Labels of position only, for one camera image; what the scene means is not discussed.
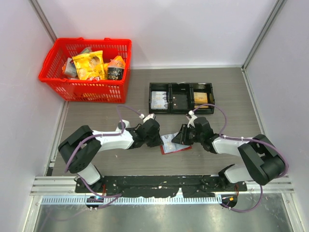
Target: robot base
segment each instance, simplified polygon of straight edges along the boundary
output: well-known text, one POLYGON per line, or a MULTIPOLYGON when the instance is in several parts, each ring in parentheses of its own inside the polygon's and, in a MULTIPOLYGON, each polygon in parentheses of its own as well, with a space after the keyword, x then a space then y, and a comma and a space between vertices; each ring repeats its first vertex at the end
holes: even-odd
MULTIPOLYGON (((76 182, 76 193, 89 193, 80 178, 76 182)), ((214 192, 235 191, 236 186, 238 191, 247 191, 243 182, 223 187, 221 177, 210 175, 105 176, 99 182, 96 192, 102 193, 105 188, 107 196, 121 193, 122 197, 130 198, 174 197, 179 188, 182 188, 184 198, 213 197, 214 192)))

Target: black sorting tray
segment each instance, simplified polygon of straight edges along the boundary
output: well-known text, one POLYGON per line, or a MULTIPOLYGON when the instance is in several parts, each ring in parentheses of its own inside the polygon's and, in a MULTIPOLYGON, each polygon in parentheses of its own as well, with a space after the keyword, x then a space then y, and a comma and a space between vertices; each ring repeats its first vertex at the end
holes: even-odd
MULTIPOLYGON (((194 92, 207 93, 208 103, 215 105, 211 83, 150 83, 149 113, 187 114, 194 109, 194 92), (167 109, 152 109, 152 91, 167 92, 167 109)), ((196 114, 213 114, 214 107, 199 108, 196 114)))

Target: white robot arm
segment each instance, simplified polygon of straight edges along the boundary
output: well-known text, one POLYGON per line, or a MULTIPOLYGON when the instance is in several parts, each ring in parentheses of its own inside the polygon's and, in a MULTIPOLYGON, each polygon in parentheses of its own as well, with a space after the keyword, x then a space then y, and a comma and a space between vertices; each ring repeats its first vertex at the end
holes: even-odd
POLYGON ((191 111, 187 118, 189 123, 182 125, 172 142, 183 145, 201 143, 203 148, 211 153, 229 154, 243 159, 244 165, 232 164, 219 172, 223 186, 247 180, 265 185, 283 173, 285 164, 280 155, 268 146, 254 142, 262 141, 272 145, 265 135, 242 138, 240 141, 230 140, 224 135, 214 133, 205 117, 196 117, 191 111))
POLYGON ((89 139, 83 147, 79 148, 74 159, 69 165, 71 173, 77 173, 89 185, 95 184, 101 179, 101 174, 91 163, 93 157, 100 151, 111 149, 133 149, 141 147, 146 143, 149 147, 163 144, 160 138, 160 125, 155 120, 155 115, 150 114, 143 119, 143 124, 131 128, 130 123, 123 120, 125 129, 123 133, 122 124, 119 122, 115 131, 101 132, 91 130, 88 126, 81 126, 70 137, 63 141, 58 150, 63 160, 68 163, 71 155, 79 143, 87 137, 89 139))

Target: plastic basket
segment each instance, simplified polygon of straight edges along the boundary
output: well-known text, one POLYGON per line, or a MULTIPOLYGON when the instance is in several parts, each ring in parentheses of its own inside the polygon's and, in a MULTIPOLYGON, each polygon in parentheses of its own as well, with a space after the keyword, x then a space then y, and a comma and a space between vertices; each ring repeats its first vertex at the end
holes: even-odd
POLYGON ((125 103, 130 80, 131 40, 85 40, 84 38, 59 38, 49 51, 39 80, 48 84, 67 101, 125 103), (62 66, 68 57, 79 54, 85 47, 93 51, 103 50, 104 62, 121 55, 126 62, 122 80, 82 81, 69 80, 62 74, 62 66))

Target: packaged item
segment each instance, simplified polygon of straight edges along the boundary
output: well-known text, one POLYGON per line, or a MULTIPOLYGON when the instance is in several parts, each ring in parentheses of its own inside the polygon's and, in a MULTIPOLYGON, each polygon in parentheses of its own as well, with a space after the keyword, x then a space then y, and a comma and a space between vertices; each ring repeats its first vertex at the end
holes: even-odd
POLYGON ((208 103, 207 93, 194 92, 194 102, 199 104, 208 103))
POLYGON ((155 100, 165 100, 167 102, 167 92, 164 91, 152 91, 151 92, 151 99, 155 100))
MULTIPOLYGON (((83 51, 81 51, 81 52, 79 53, 79 55, 80 55, 80 54, 83 54, 83 53, 89 53, 89 52, 92 52, 91 47, 86 47, 86 48, 83 49, 83 51)), ((75 64, 74 64, 74 61, 73 61, 73 60, 71 60, 70 63, 75 67, 75 64)))
MULTIPOLYGON (((197 108, 202 104, 208 103, 207 93, 194 92, 194 103, 195 103, 194 108, 197 108)), ((209 106, 204 105, 201 106, 200 108, 209 108, 209 106)))
POLYGON ((116 56, 115 59, 112 59, 108 65, 108 79, 109 80, 122 80, 124 70, 125 70, 125 61, 121 56, 116 56))
POLYGON ((151 92, 151 108, 152 109, 167 109, 168 108, 167 92, 152 91, 151 92))
POLYGON ((116 56, 114 58, 114 62, 116 64, 116 66, 119 67, 119 68, 123 68, 124 69, 125 66, 126 66, 126 63, 125 63, 124 59, 122 59, 121 56, 116 56))
POLYGON ((77 76, 76 68, 71 64, 72 58, 68 58, 62 66, 62 73, 68 78, 75 78, 77 76))
POLYGON ((103 51, 79 54, 72 57, 80 80, 104 80, 103 51))
POLYGON ((178 151, 184 151, 191 149, 191 146, 186 146, 186 145, 181 145, 181 144, 176 144, 172 143, 172 139, 177 135, 178 133, 174 134, 167 134, 167 135, 162 135, 161 139, 163 141, 163 145, 161 145, 161 153, 162 155, 172 153, 172 152, 178 152, 178 151))

